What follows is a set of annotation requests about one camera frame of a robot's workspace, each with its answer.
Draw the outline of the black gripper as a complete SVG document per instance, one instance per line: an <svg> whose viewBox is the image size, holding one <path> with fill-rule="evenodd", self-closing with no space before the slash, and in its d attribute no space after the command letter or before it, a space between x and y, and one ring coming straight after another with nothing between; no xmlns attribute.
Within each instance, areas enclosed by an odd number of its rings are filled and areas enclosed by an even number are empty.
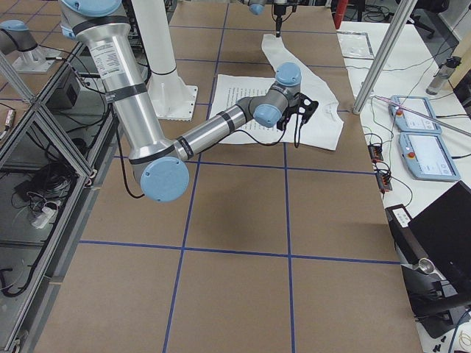
<svg viewBox="0 0 471 353"><path fill-rule="evenodd" d="M281 29L283 25L283 16L286 14L286 8L288 6L287 0L274 0L272 5L273 19L275 24L275 37L281 36Z"/></svg>

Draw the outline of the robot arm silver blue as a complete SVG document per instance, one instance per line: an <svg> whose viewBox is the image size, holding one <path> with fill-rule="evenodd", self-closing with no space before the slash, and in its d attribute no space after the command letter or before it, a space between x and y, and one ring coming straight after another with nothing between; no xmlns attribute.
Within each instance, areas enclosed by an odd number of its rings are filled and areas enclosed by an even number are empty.
<svg viewBox="0 0 471 353"><path fill-rule="evenodd" d="M268 3L267 0L239 0L241 4L246 5L249 8L249 11L253 15L260 15L264 9L266 4ZM272 19L275 22L275 37L281 37L281 29L283 25L283 16L286 14L288 7L290 4L288 1L282 0L275 0L272 1L272 8L271 14Z"/></svg>
<svg viewBox="0 0 471 353"><path fill-rule="evenodd" d="M255 120L264 127L283 123L302 101L301 70L283 63L263 96L239 99L206 122L169 140L163 134L148 90L127 39L130 23L120 1L61 1L67 35L85 44L93 58L124 128L136 181L144 195L157 202L171 202L184 194L189 183L185 164Z"/></svg>

